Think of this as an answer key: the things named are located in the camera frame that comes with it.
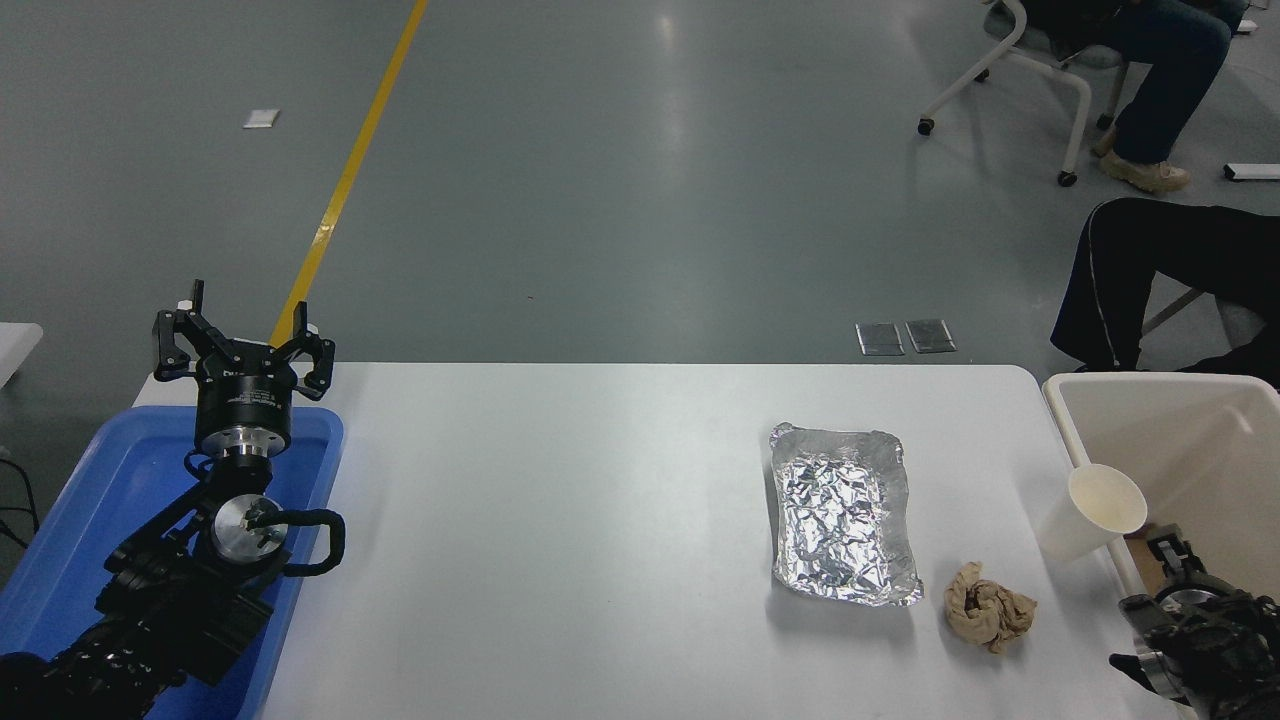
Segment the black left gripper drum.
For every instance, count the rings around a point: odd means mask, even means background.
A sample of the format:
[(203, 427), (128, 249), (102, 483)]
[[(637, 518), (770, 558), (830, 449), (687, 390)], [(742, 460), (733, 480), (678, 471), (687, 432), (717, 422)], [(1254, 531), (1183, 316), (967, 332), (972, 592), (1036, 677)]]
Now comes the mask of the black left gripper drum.
[(292, 369), (234, 370), (216, 357), (207, 357), (197, 364), (195, 379), (198, 434), (216, 434), (233, 427), (292, 432), (292, 396), (298, 380)]

